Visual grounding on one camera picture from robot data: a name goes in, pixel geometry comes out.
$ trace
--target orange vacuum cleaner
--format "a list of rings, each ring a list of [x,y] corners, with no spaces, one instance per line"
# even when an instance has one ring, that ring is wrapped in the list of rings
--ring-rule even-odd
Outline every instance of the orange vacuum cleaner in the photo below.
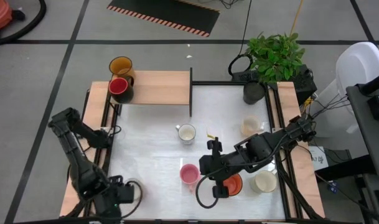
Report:
[[[1,38],[1,29],[6,27],[10,22],[12,21],[23,21],[26,16],[25,14],[20,10],[12,10],[9,7],[9,4],[6,2],[6,0],[0,0],[0,45],[6,44],[8,42],[11,42],[13,40],[16,40],[23,35],[30,32],[45,16],[45,12],[47,10],[44,0],[39,0],[40,2],[40,12],[38,15],[31,21],[28,25],[26,25],[23,29],[16,32],[15,34],[12,34],[10,36]]]

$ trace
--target wooden shelf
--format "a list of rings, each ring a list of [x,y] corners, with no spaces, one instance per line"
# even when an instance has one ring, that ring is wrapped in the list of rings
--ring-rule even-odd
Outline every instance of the wooden shelf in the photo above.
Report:
[[[135,71],[135,74],[134,98],[129,104],[190,104],[190,71]],[[113,98],[110,102],[118,104]]]

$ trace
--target floor tile line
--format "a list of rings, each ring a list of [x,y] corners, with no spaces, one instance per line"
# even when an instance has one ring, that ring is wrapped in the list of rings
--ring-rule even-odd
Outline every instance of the floor tile line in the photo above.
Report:
[[[35,158],[37,157],[37,153],[39,151],[40,144],[41,144],[42,138],[44,136],[48,120],[49,120],[51,112],[52,112],[52,108],[54,107],[55,100],[57,98],[57,93],[59,91],[60,84],[62,82],[63,76],[65,75],[66,67],[67,67],[68,61],[70,59],[70,56],[72,54],[75,39],[77,38],[78,31],[79,31],[80,26],[83,22],[83,18],[84,18],[84,14],[85,14],[85,11],[86,11],[87,6],[88,6],[88,2],[89,2],[89,0],[83,1],[83,5],[82,5],[82,8],[81,8],[80,13],[78,15],[78,19],[76,21],[75,28],[72,32],[70,42],[67,46],[65,55],[63,56],[61,66],[60,66],[59,71],[58,71],[58,75],[57,75],[55,82],[54,82],[54,86],[52,87],[50,98],[48,100],[47,106],[45,107],[45,111],[44,111],[43,117],[41,119],[40,126],[37,130],[37,134],[35,135],[34,142],[33,142],[32,148],[31,148],[30,153],[29,153],[29,157],[26,161],[26,165],[24,167],[21,179],[18,183],[17,189],[16,189],[14,197],[12,199],[11,206],[9,207],[9,210],[8,210],[5,222],[4,222],[5,224],[13,223],[15,220],[15,216],[16,216],[17,210],[19,208],[19,204],[21,203],[21,200],[22,200],[24,191],[26,189],[27,183],[29,181],[30,173],[32,172],[34,162],[35,162]]]
[[[368,40],[370,42],[375,43],[375,39],[373,38],[372,33],[370,32],[370,29],[366,23],[365,18],[363,18],[362,12],[361,12],[356,0],[350,0],[350,2],[351,2],[351,5],[352,5],[357,17],[358,17],[359,23],[361,23],[362,29],[365,32],[366,37],[368,38]]]
[[[16,40],[10,44],[69,44],[71,40]],[[352,45],[369,40],[297,40],[302,45]],[[88,45],[157,45],[157,44],[241,44],[241,40],[74,40],[74,44]]]

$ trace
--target white cup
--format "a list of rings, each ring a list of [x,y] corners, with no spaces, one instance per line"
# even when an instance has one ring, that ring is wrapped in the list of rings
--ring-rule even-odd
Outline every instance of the white cup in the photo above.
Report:
[[[261,122],[256,116],[246,117],[240,126],[240,132],[244,137],[250,137],[261,131]]]
[[[262,170],[250,180],[250,187],[257,193],[270,193],[276,189],[278,179],[275,174],[277,170]]]
[[[178,131],[178,137],[184,144],[193,143],[196,136],[196,129],[190,124],[183,124],[181,126],[177,125],[176,130]]]

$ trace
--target orange cup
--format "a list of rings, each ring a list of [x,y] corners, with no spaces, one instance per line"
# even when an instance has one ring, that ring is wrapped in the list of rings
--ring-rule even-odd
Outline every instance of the orange cup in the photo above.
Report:
[[[135,79],[135,71],[133,62],[127,57],[116,57],[109,64],[109,70],[121,78],[131,76]]]
[[[243,181],[239,174],[235,174],[227,180],[224,180],[223,184],[228,187],[229,196],[237,195],[243,187]]]

